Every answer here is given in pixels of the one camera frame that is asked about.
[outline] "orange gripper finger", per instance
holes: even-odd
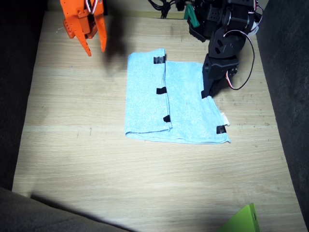
[[[60,0],[61,7],[63,9],[66,22],[74,32],[75,36],[82,44],[86,53],[91,56],[89,46],[86,42],[85,34],[81,22],[77,15],[83,12],[84,10],[84,0]]]
[[[100,39],[100,43],[101,43],[102,52],[105,51],[106,41],[107,41],[105,20],[104,20],[103,12],[104,12],[103,1],[98,0],[97,8],[94,12],[94,18],[95,18],[96,26],[98,28],[98,35],[99,35],[99,39]]]

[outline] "towel label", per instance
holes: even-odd
[[[226,133],[225,126],[217,126],[217,134]]]
[[[227,117],[226,117],[225,113],[221,113],[221,117],[222,117],[222,119],[223,119],[224,125],[225,125],[225,126],[229,126],[230,123],[229,123],[229,121],[227,120]]]
[[[165,56],[154,57],[154,64],[163,64],[163,63],[165,63]]]

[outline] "green object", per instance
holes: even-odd
[[[248,204],[227,221],[217,232],[260,232],[254,204]]]
[[[188,17],[190,18],[190,22],[194,28],[199,27],[199,22],[191,4],[186,6],[183,19],[188,19]]]

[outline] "light blue towel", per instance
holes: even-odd
[[[164,49],[133,53],[128,58],[125,134],[128,138],[187,144],[230,142],[221,113],[211,97],[201,98],[201,63],[154,64]],[[167,93],[157,94],[166,87]],[[170,117],[170,122],[163,118]]]

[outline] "mounting hole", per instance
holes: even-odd
[[[215,48],[215,51],[216,51],[217,54],[221,53],[220,50],[217,47]]]
[[[218,40],[217,42],[218,42],[218,45],[219,45],[220,47],[223,47],[223,43],[222,43],[221,40]]]
[[[209,64],[206,63],[205,66],[204,66],[204,70],[208,72],[208,69],[209,69]]]

